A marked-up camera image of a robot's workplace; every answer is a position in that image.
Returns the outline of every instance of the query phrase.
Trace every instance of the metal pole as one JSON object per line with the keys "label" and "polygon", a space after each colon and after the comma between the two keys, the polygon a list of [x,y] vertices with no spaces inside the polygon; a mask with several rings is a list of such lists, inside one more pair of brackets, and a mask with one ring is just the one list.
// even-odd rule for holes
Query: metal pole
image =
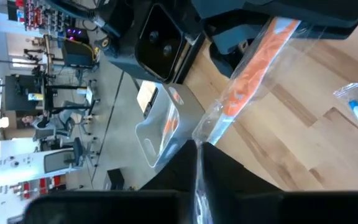
{"label": "metal pole", "polygon": [[12,62],[12,61],[8,61],[8,60],[0,60],[1,63],[18,63],[21,65],[39,65],[36,62]]}

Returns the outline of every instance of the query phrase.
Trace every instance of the black panel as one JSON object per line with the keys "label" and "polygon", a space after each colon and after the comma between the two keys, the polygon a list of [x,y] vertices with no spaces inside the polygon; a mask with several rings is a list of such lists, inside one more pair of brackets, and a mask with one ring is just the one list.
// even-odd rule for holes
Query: black panel
{"label": "black panel", "polygon": [[105,190],[122,190],[124,188],[124,178],[120,169],[107,170],[107,176],[104,180]]}
{"label": "black panel", "polygon": [[10,21],[17,21],[17,9],[14,1],[7,0],[7,19]]}
{"label": "black panel", "polygon": [[320,26],[353,27],[358,23],[358,0],[192,0],[202,19],[236,9],[299,19]]}
{"label": "black panel", "polygon": [[24,223],[178,223],[180,193],[57,192],[33,201]]}
{"label": "black panel", "polygon": [[150,73],[168,80],[173,73],[181,45],[181,32],[168,14],[159,5],[155,5],[137,44],[135,54],[139,63]]}
{"label": "black panel", "polygon": [[[20,75],[19,82],[22,88],[27,88],[31,93],[38,93],[34,85],[35,78],[29,75]],[[5,110],[35,110],[36,101],[29,101],[28,96],[22,91],[19,93],[16,88],[16,76],[5,77]]]}
{"label": "black panel", "polygon": [[83,44],[89,44],[90,38],[86,29],[76,27],[66,27],[65,29],[66,38],[73,38],[75,41],[79,41]]}
{"label": "black panel", "polygon": [[63,41],[63,59],[66,66],[93,66],[92,53],[89,48],[82,44]]}

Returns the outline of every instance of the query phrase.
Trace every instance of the red item on shelf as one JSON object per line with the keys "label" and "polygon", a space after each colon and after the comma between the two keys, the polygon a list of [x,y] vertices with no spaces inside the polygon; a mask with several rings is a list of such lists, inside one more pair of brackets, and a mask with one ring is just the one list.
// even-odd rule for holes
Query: red item on shelf
{"label": "red item on shelf", "polygon": [[47,180],[45,178],[40,179],[40,194],[47,194],[48,187],[47,187]]}
{"label": "red item on shelf", "polygon": [[27,193],[25,193],[23,195],[23,197],[26,199],[29,199],[30,198],[30,184],[28,182],[24,182],[23,191],[27,191]]}
{"label": "red item on shelf", "polygon": [[59,186],[60,185],[60,176],[53,177],[53,181],[55,182],[55,186]]}
{"label": "red item on shelf", "polygon": [[15,5],[17,7],[24,7],[24,0],[16,0]]}

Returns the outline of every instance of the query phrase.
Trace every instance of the tiled floor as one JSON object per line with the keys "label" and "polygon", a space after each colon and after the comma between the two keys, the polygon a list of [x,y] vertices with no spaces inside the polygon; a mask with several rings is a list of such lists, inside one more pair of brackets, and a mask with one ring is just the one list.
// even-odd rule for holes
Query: tiled floor
{"label": "tiled floor", "polygon": [[[89,33],[91,42],[103,34]],[[102,190],[109,169],[121,168],[125,179],[125,187],[140,188],[154,175],[135,136],[135,126],[143,121],[142,111],[137,103],[137,88],[133,79],[126,73],[109,63],[101,56],[100,68],[86,75],[85,80],[97,79],[97,87],[101,102],[95,106],[96,116],[89,130],[92,136],[74,130],[73,138],[79,136],[86,145],[93,136],[98,139],[93,145],[94,151],[101,151],[99,158],[93,159],[97,168],[90,165],[77,172],[68,174],[67,187],[75,189],[84,185],[84,189]],[[83,97],[70,91],[59,93],[59,99],[83,102]]]}

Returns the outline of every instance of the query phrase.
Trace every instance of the black chair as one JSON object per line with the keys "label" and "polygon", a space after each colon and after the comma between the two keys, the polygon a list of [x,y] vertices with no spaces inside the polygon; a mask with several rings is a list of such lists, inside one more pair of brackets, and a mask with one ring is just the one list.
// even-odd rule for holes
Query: black chair
{"label": "black chair", "polygon": [[66,163],[72,164],[73,167],[81,167],[85,162],[85,158],[89,159],[89,162],[93,167],[97,167],[97,164],[93,164],[92,159],[94,156],[99,156],[100,153],[91,151],[92,144],[97,140],[96,137],[92,139],[92,141],[88,142],[86,148],[83,147],[80,138],[74,138],[74,141],[71,143],[74,152],[73,159],[66,159]]}

